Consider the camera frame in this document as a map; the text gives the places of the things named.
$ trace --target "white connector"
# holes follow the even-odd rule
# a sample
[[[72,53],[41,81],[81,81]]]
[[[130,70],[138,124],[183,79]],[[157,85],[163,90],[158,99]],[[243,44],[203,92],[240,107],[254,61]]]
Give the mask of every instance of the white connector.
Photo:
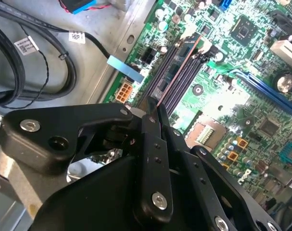
[[[288,40],[276,41],[270,49],[283,61],[292,66],[292,44]]]

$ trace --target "black ram slot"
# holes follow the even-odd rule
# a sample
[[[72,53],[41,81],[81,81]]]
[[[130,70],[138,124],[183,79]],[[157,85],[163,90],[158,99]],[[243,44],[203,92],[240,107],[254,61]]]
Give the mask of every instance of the black ram slot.
[[[181,78],[181,81],[173,87],[173,90],[169,91],[168,97],[166,96],[165,98],[165,106],[168,116],[173,113],[174,109],[181,101],[191,83],[194,81],[202,65],[206,63],[209,58],[210,57],[206,54],[202,54],[197,57],[193,62],[193,68],[190,68],[190,71],[188,73],[183,73],[184,77]]]
[[[150,96],[153,93],[155,88],[158,86],[162,75],[166,72],[170,62],[175,57],[177,52],[178,48],[175,47],[175,45],[173,45],[169,52],[166,54],[166,57],[164,58],[163,62],[160,64],[160,68],[156,72],[155,76],[151,79],[150,83],[148,84],[146,90],[143,93],[143,96],[139,99],[137,105],[140,105],[147,96]]]
[[[170,87],[168,93],[164,97],[163,104],[166,109],[171,105],[174,94],[178,91],[178,88],[184,83],[185,79],[188,77],[188,74],[194,69],[196,60],[190,58],[189,61],[184,65],[181,70],[178,78],[175,80],[173,85]]]

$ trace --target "integrated circuit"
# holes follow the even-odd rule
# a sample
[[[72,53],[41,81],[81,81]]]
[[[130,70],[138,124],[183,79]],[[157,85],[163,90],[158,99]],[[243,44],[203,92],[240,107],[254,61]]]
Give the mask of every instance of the integrated circuit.
[[[272,137],[275,135],[277,130],[279,129],[279,125],[276,124],[274,121],[270,120],[269,118],[266,118],[261,125],[258,128],[261,132],[264,134]]]
[[[171,1],[170,4],[169,4],[169,7],[170,7],[172,10],[175,10],[176,7],[177,7],[177,5],[176,5],[173,1]]]
[[[210,29],[207,25],[205,25],[205,26],[202,28],[202,34],[204,34],[204,35],[209,34],[210,31],[211,31],[211,29]]]
[[[182,13],[183,13],[182,8],[178,6],[176,9],[176,14],[180,16],[180,15],[182,15]]]
[[[242,46],[246,47],[251,42],[257,30],[258,27],[242,15],[233,27],[230,36]]]
[[[219,12],[216,9],[213,9],[210,12],[210,18],[215,22],[218,17],[219,17]]]

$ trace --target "ram slot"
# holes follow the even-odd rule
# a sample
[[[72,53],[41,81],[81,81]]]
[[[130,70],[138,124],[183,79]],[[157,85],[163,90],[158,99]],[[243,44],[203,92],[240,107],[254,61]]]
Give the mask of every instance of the ram slot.
[[[139,99],[137,106],[139,106],[147,96],[150,96],[155,88],[158,86],[162,76],[169,68],[172,59],[176,56],[179,48],[173,45],[168,53],[165,55],[163,62],[160,64],[160,68],[156,72],[155,76],[151,79],[146,90],[143,92],[142,97]]]
[[[177,84],[174,84],[163,101],[166,106],[168,116],[171,116],[174,109],[194,81],[202,65],[206,63],[209,58],[210,57],[207,54],[199,55],[192,63],[189,64],[190,68],[188,68],[188,71],[181,73],[184,77],[182,77]]]

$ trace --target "blue connector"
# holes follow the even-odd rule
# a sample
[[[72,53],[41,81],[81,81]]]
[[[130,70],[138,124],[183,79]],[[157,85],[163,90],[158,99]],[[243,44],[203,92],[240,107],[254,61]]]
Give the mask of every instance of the blue connector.
[[[229,8],[231,2],[232,2],[232,0],[222,0],[222,2],[219,5],[219,8],[222,11],[226,11]]]
[[[238,75],[243,78],[245,82],[253,86],[256,90],[263,93],[267,98],[269,98],[274,104],[280,107],[286,113],[292,115],[292,102],[290,102],[286,97],[282,96],[270,86],[265,84],[263,81],[258,79],[251,73],[244,73],[243,75]]]

